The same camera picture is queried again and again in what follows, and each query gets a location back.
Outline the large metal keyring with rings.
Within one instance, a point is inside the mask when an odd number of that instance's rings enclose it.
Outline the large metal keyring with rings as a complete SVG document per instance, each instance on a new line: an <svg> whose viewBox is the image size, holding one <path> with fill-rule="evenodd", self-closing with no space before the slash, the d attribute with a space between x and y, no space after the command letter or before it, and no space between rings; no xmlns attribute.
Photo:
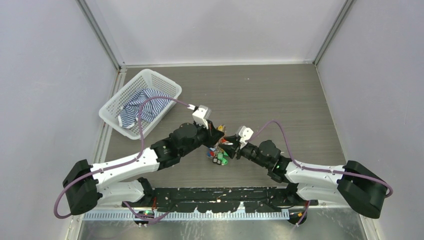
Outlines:
<svg viewBox="0 0 424 240"><path fill-rule="evenodd" d="M225 136L226 136L226 126L225 126L225 132L224 136L220 138L220 140L215 144L214 149L216 150L216 154L218 153L225 153L225 151L220 147L220 144L224 144L227 141L225 140Z"/></svg>

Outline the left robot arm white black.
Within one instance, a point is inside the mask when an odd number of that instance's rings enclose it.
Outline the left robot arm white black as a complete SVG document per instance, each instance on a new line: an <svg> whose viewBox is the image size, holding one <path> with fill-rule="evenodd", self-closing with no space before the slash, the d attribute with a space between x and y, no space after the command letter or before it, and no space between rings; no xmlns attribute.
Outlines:
<svg viewBox="0 0 424 240"><path fill-rule="evenodd" d="M142 179L126 182L126 179L172 167L201 146L214 147L224 135L211 121L207 127L183 123L142 153L104 163L89 164L86 159L79 160L63 180L60 195L66 197L71 216L113 202L136 202L141 207L148 207L154 199L149 182Z"/></svg>

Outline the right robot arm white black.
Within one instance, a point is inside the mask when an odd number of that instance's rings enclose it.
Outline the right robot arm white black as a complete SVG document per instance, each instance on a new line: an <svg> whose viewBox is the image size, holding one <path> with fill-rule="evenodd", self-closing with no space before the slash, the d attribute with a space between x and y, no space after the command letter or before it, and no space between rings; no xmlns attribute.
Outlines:
<svg viewBox="0 0 424 240"><path fill-rule="evenodd" d="M277 183L286 183L285 198L291 205L305 201L325 201L348 205L371 219L381 216L388 187L384 181L357 161L345 165L325 166L294 162L282 155L271 140L259 145L240 143L238 137L227 137L219 146L230 158L241 157L267 169Z"/></svg>

